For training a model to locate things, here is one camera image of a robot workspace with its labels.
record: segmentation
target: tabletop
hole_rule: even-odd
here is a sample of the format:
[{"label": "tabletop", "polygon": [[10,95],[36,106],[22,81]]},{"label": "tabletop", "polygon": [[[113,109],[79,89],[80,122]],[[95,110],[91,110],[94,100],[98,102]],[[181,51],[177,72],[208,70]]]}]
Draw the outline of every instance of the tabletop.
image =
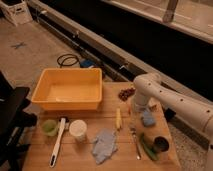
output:
[{"label": "tabletop", "polygon": [[[23,165],[24,171],[46,171],[46,170],[63,170],[63,171],[141,171],[141,170],[181,170],[175,146],[169,132],[168,125],[163,115],[161,104],[151,100],[153,108],[152,115],[156,120],[153,127],[143,127],[139,120],[135,121],[137,134],[144,132],[151,140],[157,136],[163,136],[169,141],[169,150],[160,153],[159,160],[156,162],[149,159],[143,148],[140,147],[142,158],[137,160],[134,141],[129,130],[129,123],[132,117],[129,114],[128,102],[123,102],[118,98],[121,90],[131,88],[131,82],[103,83],[103,100],[97,111],[54,111],[42,112],[38,116],[38,123],[31,139],[31,146],[27,152]],[[120,108],[123,128],[121,131],[115,129],[116,109]],[[47,137],[42,133],[41,124],[46,119],[60,119],[67,116],[70,121],[82,119],[87,123],[87,140],[77,143],[65,131],[61,140],[61,147],[54,168],[49,167],[50,157],[53,151],[57,137]],[[97,165],[93,158],[92,141],[95,136],[103,129],[116,131],[116,145],[118,150],[104,163]]]}]

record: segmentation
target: grapes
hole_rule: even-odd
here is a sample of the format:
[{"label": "grapes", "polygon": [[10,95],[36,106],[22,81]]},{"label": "grapes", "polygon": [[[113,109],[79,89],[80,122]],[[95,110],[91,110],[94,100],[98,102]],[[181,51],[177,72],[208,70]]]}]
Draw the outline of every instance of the grapes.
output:
[{"label": "grapes", "polygon": [[134,88],[128,88],[128,89],[121,90],[120,93],[118,94],[118,97],[122,101],[127,101],[127,99],[130,96],[132,96],[134,93],[135,93],[135,89]]}]

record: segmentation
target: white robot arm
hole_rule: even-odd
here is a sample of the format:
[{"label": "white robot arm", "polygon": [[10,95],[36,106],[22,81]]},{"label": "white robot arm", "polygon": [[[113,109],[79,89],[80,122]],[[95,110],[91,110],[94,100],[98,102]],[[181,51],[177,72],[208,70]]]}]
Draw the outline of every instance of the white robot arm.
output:
[{"label": "white robot arm", "polygon": [[140,111],[147,106],[150,98],[154,97],[177,112],[181,118],[192,126],[210,137],[205,171],[212,171],[213,105],[206,104],[161,86],[161,77],[157,73],[139,75],[134,79],[133,83],[136,88],[133,97],[134,110]]}]

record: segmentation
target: gray floor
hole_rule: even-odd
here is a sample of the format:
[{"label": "gray floor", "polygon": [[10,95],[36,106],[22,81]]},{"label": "gray floor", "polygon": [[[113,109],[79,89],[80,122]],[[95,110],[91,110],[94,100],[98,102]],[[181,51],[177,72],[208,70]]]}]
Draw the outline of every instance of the gray floor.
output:
[{"label": "gray floor", "polygon": [[[24,46],[15,49],[21,42]],[[58,67],[56,59],[64,53],[76,53],[36,22],[14,27],[0,18],[0,69],[15,86],[29,86],[29,98],[44,68]],[[36,107],[29,110],[38,112]],[[206,150],[188,138],[173,124],[169,128],[183,171],[201,171]]]}]

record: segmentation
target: orange plastic tub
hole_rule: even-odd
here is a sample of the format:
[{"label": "orange plastic tub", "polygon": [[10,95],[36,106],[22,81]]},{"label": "orange plastic tub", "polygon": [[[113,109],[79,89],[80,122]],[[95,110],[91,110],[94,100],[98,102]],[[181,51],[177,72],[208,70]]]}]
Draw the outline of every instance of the orange plastic tub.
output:
[{"label": "orange plastic tub", "polygon": [[96,110],[101,100],[98,68],[45,69],[32,96],[44,110]]}]

